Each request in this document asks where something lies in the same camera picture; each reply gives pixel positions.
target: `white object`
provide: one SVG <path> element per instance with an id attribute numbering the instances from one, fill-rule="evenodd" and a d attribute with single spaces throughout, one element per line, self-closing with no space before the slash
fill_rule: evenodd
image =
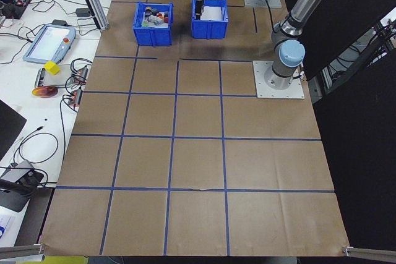
<path id="1" fill-rule="evenodd" d="M 267 69 L 272 67 L 272 64 L 273 61 L 253 61 L 257 97 L 271 99 L 305 99 L 300 79 L 292 80 L 290 86 L 284 90 L 276 90 L 268 86 L 265 82 L 264 74 Z M 298 76 L 298 69 L 296 69 L 293 76 Z"/>

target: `power adapter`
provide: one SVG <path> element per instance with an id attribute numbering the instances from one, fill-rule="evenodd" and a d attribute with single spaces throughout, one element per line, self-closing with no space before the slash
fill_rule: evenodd
<path id="1" fill-rule="evenodd" d="M 89 9 L 87 8 L 79 8 L 75 10 L 75 14 L 78 17 L 90 17 L 91 16 L 91 12 L 89 11 Z"/>
<path id="2" fill-rule="evenodd" d="M 66 21 L 63 20 L 53 20 L 52 25 L 57 25 L 57 26 L 69 26 L 69 24 Z"/>

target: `metal plate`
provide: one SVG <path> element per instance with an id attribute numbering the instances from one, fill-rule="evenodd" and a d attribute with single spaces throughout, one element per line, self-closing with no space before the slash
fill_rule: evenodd
<path id="1" fill-rule="evenodd" d="M 247 7 L 267 7 L 265 0 L 244 0 Z M 280 0 L 268 0 L 271 9 L 281 9 L 282 3 Z"/>
<path id="2" fill-rule="evenodd" d="M 257 97 L 273 99 L 305 99 L 300 79 L 293 80 L 291 85 L 285 90 L 276 90 L 267 85 L 264 81 L 264 74 L 268 68 L 272 67 L 272 64 L 273 61 L 253 61 Z"/>

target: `electrical connector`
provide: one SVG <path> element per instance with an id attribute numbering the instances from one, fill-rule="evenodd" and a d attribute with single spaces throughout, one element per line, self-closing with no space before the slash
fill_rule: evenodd
<path id="1" fill-rule="evenodd" d="M 73 106 L 76 108 L 76 107 L 80 106 L 81 98 L 82 98 L 82 90 L 77 89 L 72 92 L 71 98 L 69 99 L 69 102 L 67 103 L 67 105 Z"/>

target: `blue bin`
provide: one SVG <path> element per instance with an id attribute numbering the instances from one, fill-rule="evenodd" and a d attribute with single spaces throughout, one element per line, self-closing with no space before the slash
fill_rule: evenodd
<path id="1" fill-rule="evenodd" d="M 147 6 L 156 8 L 160 12 L 169 12 L 169 23 L 167 28 L 143 27 L 144 11 Z M 140 46 L 170 46 L 172 45 L 171 27 L 173 23 L 173 3 L 154 4 L 137 3 L 136 13 L 132 29 L 134 31 L 137 44 Z"/>
<path id="2" fill-rule="evenodd" d="M 196 0 L 192 0 L 191 33 L 194 38 L 221 40 L 228 26 L 227 0 L 205 0 L 204 6 L 216 6 L 222 9 L 222 20 L 197 20 L 195 16 Z"/>

